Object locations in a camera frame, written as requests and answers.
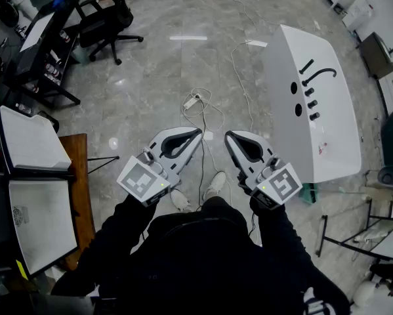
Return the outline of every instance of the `black faucet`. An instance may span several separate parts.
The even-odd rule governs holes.
[[[316,78],[317,76],[319,76],[319,74],[321,74],[322,72],[333,72],[333,77],[336,77],[336,70],[335,69],[331,69],[331,68],[326,68],[326,69],[321,69],[319,71],[317,71],[312,77],[310,77],[309,79],[306,79],[305,81],[302,81],[301,84],[302,86],[307,86],[307,84],[309,84],[309,82],[311,82],[314,78]]]

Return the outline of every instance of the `black office chair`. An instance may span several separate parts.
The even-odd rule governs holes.
[[[97,10],[95,13],[86,16],[79,24],[79,42],[83,48],[89,47],[99,41],[97,48],[90,54],[90,60],[95,61],[95,54],[102,50],[109,43],[112,45],[115,63],[120,65],[122,61],[117,58],[115,41],[118,39],[137,39],[139,42],[144,40],[141,36],[118,35],[122,30],[129,27],[133,20],[130,8],[125,0],[113,0],[114,6],[103,9],[96,0],[86,0],[79,4],[80,7],[89,3]]]

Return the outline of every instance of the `wooden table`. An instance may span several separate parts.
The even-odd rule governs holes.
[[[74,228],[78,242],[78,250],[63,259],[61,265],[66,270],[75,270],[79,257],[96,234],[89,192],[87,135],[62,136],[59,140],[72,161],[70,170],[75,175],[75,181],[71,185],[71,196],[75,216]]]

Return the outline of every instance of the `shoe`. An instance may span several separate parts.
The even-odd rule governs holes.
[[[190,205],[188,199],[182,192],[179,192],[177,189],[173,189],[170,191],[170,197],[173,205],[182,213],[191,213],[194,211],[192,206]]]
[[[212,179],[208,189],[206,189],[205,192],[203,193],[202,199],[206,201],[207,194],[210,194],[211,196],[218,196],[219,192],[224,186],[225,179],[226,179],[225,173],[223,171],[219,171]]]

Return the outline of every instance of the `black knob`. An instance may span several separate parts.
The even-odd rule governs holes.
[[[309,102],[309,103],[307,104],[308,108],[313,108],[313,107],[316,106],[316,105],[317,105],[317,100],[313,100],[312,102]]]
[[[310,115],[310,120],[316,120],[317,118],[319,118],[319,116],[320,116],[320,113],[319,113],[319,112],[316,112],[316,113],[314,113],[314,114],[311,114],[311,115]]]
[[[304,94],[306,96],[310,96],[313,92],[314,92],[314,89],[312,87],[310,87],[306,92],[304,92]]]

